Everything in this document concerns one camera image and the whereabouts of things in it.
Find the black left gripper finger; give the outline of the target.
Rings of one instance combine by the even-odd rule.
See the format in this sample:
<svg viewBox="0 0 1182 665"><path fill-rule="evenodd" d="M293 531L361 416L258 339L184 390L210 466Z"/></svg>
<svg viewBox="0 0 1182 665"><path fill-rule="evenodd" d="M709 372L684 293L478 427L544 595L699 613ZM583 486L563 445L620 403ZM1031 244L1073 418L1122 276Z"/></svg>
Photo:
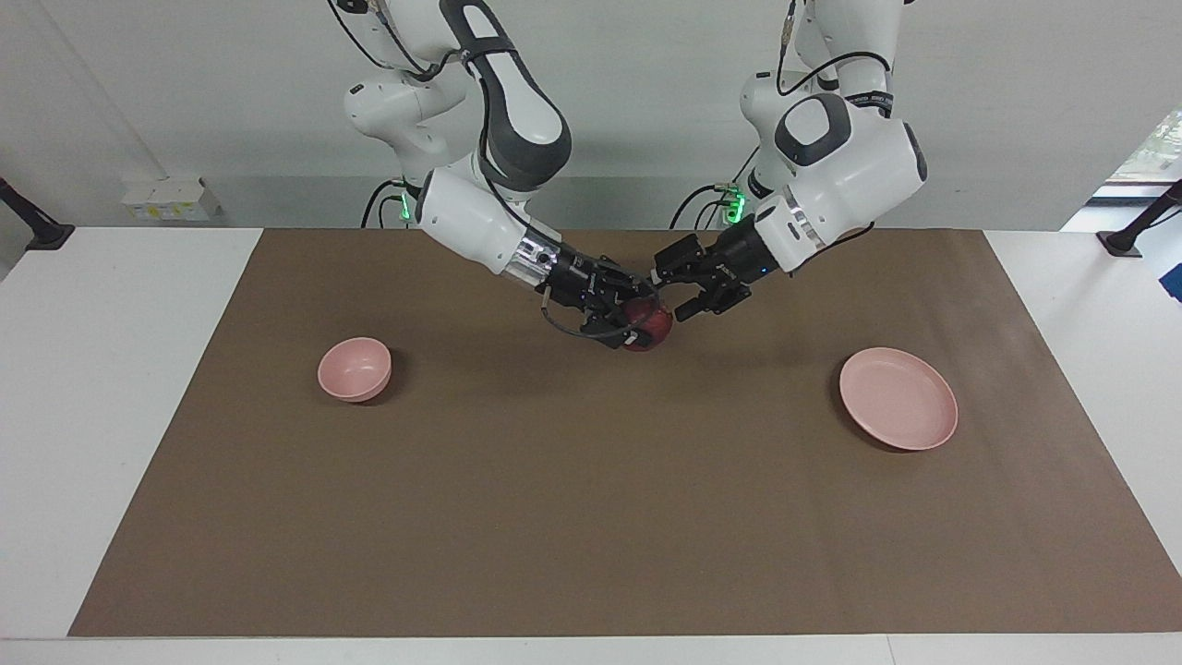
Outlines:
<svg viewBox="0 0 1182 665"><path fill-rule="evenodd" d="M663 289L669 283L710 283L710 272L704 266L706 250L699 235L687 235L668 245L652 257L652 283Z"/></svg>
<svg viewBox="0 0 1182 665"><path fill-rule="evenodd" d="M697 296L675 308L675 319L687 321L704 312L721 315L736 304L742 304L747 296L751 296L751 287L717 287L717 289L701 291Z"/></svg>

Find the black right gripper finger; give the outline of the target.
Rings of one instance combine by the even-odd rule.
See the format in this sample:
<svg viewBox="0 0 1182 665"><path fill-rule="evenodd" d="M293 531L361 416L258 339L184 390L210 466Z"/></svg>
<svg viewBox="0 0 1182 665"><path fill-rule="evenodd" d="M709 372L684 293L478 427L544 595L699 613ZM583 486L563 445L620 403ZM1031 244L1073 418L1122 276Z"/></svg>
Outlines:
<svg viewBox="0 0 1182 665"><path fill-rule="evenodd" d="M647 352L647 315L629 319L626 315L587 314L580 333L609 348Z"/></svg>
<svg viewBox="0 0 1182 665"><path fill-rule="evenodd" d="M625 268L604 268L604 285L611 291L617 302L634 299L649 299L660 302L660 289L636 270Z"/></svg>

